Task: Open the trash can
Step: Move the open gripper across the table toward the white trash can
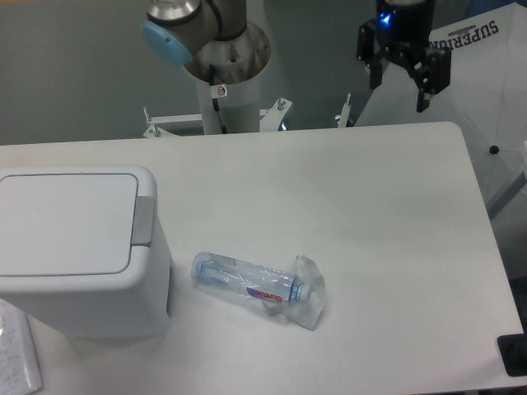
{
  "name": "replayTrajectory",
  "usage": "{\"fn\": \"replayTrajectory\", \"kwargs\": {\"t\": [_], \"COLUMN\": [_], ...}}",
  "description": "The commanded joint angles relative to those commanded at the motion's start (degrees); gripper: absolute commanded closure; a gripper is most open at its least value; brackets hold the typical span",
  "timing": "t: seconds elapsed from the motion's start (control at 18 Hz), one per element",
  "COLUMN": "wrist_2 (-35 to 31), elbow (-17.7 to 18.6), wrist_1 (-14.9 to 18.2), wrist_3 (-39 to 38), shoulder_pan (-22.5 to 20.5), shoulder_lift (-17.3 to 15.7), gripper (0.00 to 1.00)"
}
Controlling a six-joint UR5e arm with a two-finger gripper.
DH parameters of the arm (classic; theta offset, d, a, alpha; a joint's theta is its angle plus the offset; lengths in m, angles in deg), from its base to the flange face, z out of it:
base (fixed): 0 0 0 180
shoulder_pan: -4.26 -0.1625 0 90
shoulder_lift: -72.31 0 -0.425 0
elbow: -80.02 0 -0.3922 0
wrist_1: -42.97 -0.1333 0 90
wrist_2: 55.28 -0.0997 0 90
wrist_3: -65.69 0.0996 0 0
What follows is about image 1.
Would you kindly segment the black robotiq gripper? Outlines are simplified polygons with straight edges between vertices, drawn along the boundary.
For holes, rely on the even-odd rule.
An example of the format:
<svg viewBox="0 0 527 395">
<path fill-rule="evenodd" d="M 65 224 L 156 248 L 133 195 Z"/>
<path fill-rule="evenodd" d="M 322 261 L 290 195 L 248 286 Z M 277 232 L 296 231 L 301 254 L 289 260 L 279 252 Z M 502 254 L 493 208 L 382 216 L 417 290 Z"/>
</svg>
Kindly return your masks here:
<svg viewBox="0 0 527 395">
<path fill-rule="evenodd" d="M 450 84 L 451 50 L 429 47 L 434 9 L 434 1 L 377 1 L 376 20 L 358 28 L 356 57 L 369 72 L 370 89 L 382 83 L 385 56 L 399 66 L 408 64 L 417 86 L 418 113 Z"/>
</svg>

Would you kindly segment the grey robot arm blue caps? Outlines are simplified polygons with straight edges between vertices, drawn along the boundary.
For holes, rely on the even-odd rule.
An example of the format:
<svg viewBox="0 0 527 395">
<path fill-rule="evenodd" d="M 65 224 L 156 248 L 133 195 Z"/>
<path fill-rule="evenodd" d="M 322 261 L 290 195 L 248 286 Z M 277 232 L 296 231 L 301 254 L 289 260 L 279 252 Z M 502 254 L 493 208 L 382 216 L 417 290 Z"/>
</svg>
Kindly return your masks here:
<svg viewBox="0 0 527 395">
<path fill-rule="evenodd" d="M 451 51 L 429 42 L 434 9 L 433 1 L 378 1 L 374 18 L 357 32 L 356 57 L 370 89 L 381 85 L 384 63 L 401 67 L 417 87 L 418 112 L 450 84 Z M 148 47 L 215 86 L 217 97 L 267 66 L 267 36 L 248 21 L 244 1 L 148 1 L 146 15 L 141 33 Z"/>
</svg>

